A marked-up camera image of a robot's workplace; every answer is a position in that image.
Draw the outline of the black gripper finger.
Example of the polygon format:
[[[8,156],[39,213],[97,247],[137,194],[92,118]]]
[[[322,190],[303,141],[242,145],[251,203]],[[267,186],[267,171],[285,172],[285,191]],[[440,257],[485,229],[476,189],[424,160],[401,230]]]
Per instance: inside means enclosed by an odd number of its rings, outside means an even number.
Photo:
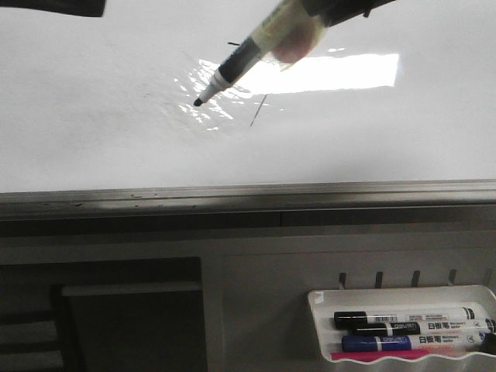
[[[305,11],[318,16],[325,28],[336,26],[357,16],[367,18],[370,13],[393,0],[303,0]]]
[[[106,0],[1,0],[1,7],[82,17],[102,17],[105,5]]]

